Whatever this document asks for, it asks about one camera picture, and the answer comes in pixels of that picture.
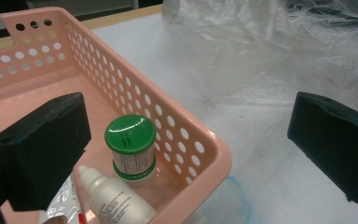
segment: basket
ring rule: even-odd
[[[92,139],[75,168],[85,164],[113,175],[106,126],[124,114],[150,118],[158,131],[158,173],[135,189],[158,211],[150,223],[183,222],[226,178],[225,143],[67,11],[46,7],[1,19],[14,45],[0,49],[0,131],[51,98],[81,91]],[[75,178],[88,223],[99,223]],[[37,222],[36,213],[3,211],[8,223]]]

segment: white bottle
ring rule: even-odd
[[[90,196],[89,207],[104,224],[145,224],[157,211],[119,178],[109,178],[81,165],[80,182]]]

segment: plastic sheet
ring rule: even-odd
[[[175,48],[215,103],[358,104],[358,1],[166,0]]]

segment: green lid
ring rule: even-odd
[[[152,146],[156,139],[156,128],[144,116],[125,115],[107,126],[104,138],[106,144],[116,153],[134,155]]]
[[[152,165],[146,171],[144,171],[143,173],[140,173],[138,175],[127,175],[127,174],[121,173],[121,171],[118,170],[118,168],[116,167],[115,161],[113,161],[113,169],[114,169],[115,173],[119,177],[123,178],[124,180],[130,180],[130,181],[140,180],[140,179],[147,177],[148,175],[150,175],[153,172],[156,165],[157,165],[157,156],[155,154]]]

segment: clear plastic bag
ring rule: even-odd
[[[358,104],[358,1],[165,0],[162,18],[213,102]]]

